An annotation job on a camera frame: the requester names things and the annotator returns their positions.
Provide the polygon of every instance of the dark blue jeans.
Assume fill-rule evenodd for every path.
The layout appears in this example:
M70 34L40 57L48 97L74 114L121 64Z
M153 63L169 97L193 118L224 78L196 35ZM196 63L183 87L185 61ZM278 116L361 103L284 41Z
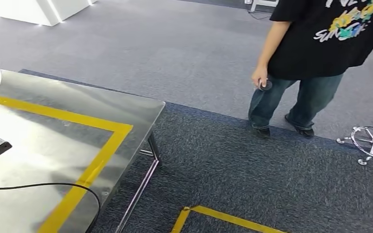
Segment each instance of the dark blue jeans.
M302 130L312 129L312 119L334 98L343 75L300 81L297 103L288 114L288 121ZM252 96L248 118L255 129L266 129L285 90L296 81L268 77L272 88L256 90Z

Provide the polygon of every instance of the yellow tape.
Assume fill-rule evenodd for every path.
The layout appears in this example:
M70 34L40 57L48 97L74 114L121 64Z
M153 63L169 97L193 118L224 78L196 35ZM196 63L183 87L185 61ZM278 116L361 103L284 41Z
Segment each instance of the yellow tape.
M97 178L99 173L102 171L103 167L115 153L118 148L118 142L122 142L126 134L120 132L115 132L106 142L98 155L87 167L84 173L81 175L76 184L80 184L85 187L90 187L92 182ZM39 233L52 233L57 232L59 228L64 224L69 215L84 197L86 190L73 187L65 195L58 206L52 211L51 215L46 219L46 221L41 225L38 232Z
M90 187L92 185L94 180L98 177L99 173L106 166L109 159L112 157L112 155L115 153L122 141L124 141L125 137L132 129L132 125L81 115L78 113L50 108L47 106L33 104L25 101L14 100L7 97L0 96L0 104L30 113L87 125L94 128L113 131L112 136L108 139L108 141L99 151L98 155L94 158L94 160L82 173L79 180L76 182L76 184L80 184L85 187ZM51 212L46 221L40 226L38 232L57 232L62 227L64 222L68 219L69 215L76 208L81 199L84 197L85 193L86 190L83 190L81 188L71 188L71 190L64 196L61 202Z
M185 221L188 218L189 212L191 209L189 207L184 207L184 209L179 214L178 218L176 219L175 225L171 231L171 233L179 233L182 230L182 227L185 224Z
M192 207L192 208L185 207L185 208L188 209L188 214L189 214L189 211L195 211L197 213L207 215L207 216L211 216L211 217L214 217L214 218L226 221L226 222L230 222L232 224L239 225L241 227L245 227L245 228L248 228L248 229L251 229L251 230L254 230L254 231L258 231L258 232L261 232L261 233L285 233L285 232L282 232L280 230L276 230L276 229L271 228L271 227L263 226L261 224L251 222L251 221L248 221L248 220L245 220L245 219L242 219L242 218L239 218L239 217L235 217L235 216L232 216L232 215L229 215L229 214L225 214L225 213L222 213L222 212L219 212L219 211L216 211L216 210L211 210L211 209L203 207L203 206L195 206L195 207ZM185 214L183 214L183 212L181 212L178 219L176 220L175 226L172 229L171 233L180 233L181 232L182 227L184 226L185 221L188 217L188 214L185 215Z
M117 123L105 119L100 119L92 116L81 115L78 113L72 113L65 110L50 108L47 106L29 103L21 100L14 100L7 97L0 96L0 104L10 108L16 108L30 113L35 113L47 117L52 117L60 120L66 120L73 123L87 125L94 128L100 128L109 131L117 130L131 130L131 125Z

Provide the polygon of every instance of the black shoe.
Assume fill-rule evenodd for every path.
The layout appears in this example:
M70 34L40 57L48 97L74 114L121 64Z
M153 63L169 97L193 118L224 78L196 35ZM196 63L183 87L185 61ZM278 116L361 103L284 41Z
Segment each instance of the black shoe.
M296 130L299 134L301 134L303 137L310 139L310 138L313 138L313 137L315 136L315 133L314 133L314 130L313 130L313 129L310 129L310 130L302 130L302 129L296 127L295 125L291 124L291 122L288 120L288 114L285 115L285 121L288 122L288 124L292 125L292 126L295 128L295 130Z
M271 136L269 128L262 129L262 130L253 128L253 131L254 131L254 134L259 138L269 138Z

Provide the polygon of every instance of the stainless steel table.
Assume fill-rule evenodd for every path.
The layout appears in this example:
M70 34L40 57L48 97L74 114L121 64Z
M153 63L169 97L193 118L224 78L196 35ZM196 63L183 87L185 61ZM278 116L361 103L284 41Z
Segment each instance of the stainless steel table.
M152 158L116 232L121 232L159 163L152 128L165 103L2 71L0 187L65 182L90 187L102 206L139 154ZM140 150L148 142L151 151ZM85 232L98 206L85 190L42 186L0 190L0 233Z

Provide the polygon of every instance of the chair base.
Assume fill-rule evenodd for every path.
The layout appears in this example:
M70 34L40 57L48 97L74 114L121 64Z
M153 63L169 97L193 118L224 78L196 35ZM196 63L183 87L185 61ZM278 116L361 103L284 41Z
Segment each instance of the chair base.
M356 135L357 132L365 132L367 136L370 139L363 139L359 138L358 135ZM367 162L373 158L373 126L359 126L359 127L353 127L353 131L351 132L351 135L348 137L342 137L338 138L337 142L339 144L344 144L346 140L351 140L354 146L356 146L360 151L364 152L367 157L365 159L358 159L358 163L360 165L367 165Z

